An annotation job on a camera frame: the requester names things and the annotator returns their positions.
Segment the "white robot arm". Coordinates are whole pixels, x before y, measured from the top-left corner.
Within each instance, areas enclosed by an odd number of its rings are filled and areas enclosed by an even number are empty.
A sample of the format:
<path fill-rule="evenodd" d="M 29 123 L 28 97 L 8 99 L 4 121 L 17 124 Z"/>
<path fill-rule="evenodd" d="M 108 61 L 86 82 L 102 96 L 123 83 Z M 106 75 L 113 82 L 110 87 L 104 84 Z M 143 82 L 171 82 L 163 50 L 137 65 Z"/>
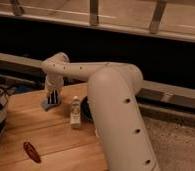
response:
<path fill-rule="evenodd" d="M 143 86 L 140 69 L 128 63 L 71 63 L 64 53 L 42 62 L 51 102 L 59 96 L 65 77 L 87 83 L 92 119 L 109 171 L 161 171 L 136 94 Z"/>

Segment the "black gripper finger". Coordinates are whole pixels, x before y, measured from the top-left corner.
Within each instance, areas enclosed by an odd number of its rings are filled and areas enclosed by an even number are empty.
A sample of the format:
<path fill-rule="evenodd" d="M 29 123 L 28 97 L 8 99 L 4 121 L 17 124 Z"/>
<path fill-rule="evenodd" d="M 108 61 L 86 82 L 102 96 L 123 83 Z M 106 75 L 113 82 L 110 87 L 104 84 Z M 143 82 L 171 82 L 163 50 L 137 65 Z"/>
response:
<path fill-rule="evenodd" d="M 54 95 L 54 103 L 57 104 L 58 103 L 58 91 L 54 90 L 53 95 Z"/>
<path fill-rule="evenodd" d="M 52 104 L 52 93 L 48 96 L 48 104 Z"/>

